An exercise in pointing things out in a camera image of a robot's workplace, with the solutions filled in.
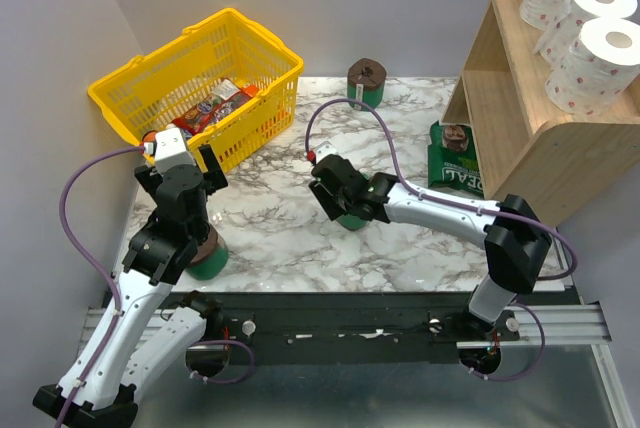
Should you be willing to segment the green brown roll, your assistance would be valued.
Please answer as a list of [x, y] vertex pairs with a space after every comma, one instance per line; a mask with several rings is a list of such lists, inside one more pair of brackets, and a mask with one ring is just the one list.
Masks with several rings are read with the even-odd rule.
[[339, 223], [343, 228], [349, 231], [358, 231], [367, 226], [368, 221], [361, 219], [355, 215], [344, 214], [339, 216], [336, 219], [336, 222]]
[[377, 108], [382, 102], [387, 78], [386, 69], [377, 61], [361, 58], [347, 73], [347, 97]]

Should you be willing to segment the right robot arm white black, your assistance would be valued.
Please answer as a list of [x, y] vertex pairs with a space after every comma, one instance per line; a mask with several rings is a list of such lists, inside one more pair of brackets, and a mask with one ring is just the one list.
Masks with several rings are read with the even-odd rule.
[[496, 328], [518, 295], [533, 291], [551, 247], [550, 235], [528, 203], [509, 195], [503, 202], [467, 200], [403, 185], [396, 175], [368, 178], [350, 161], [328, 154], [315, 162], [309, 184], [331, 220], [351, 215], [365, 221], [409, 224], [463, 239], [485, 251], [488, 274], [460, 315], [460, 327], [480, 340]]

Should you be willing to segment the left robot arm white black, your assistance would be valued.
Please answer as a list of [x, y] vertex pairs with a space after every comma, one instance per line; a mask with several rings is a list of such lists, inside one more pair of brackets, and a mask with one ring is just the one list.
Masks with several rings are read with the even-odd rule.
[[210, 146], [197, 162], [181, 141], [151, 144], [156, 164], [135, 177], [156, 208], [129, 243], [112, 299], [84, 350], [56, 384], [39, 388], [35, 407], [59, 427], [129, 427], [141, 398], [193, 343], [214, 341], [220, 316], [199, 301], [180, 306], [167, 325], [141, 339], [199, 248], [214, 238], [206, 201], [228, 182]]

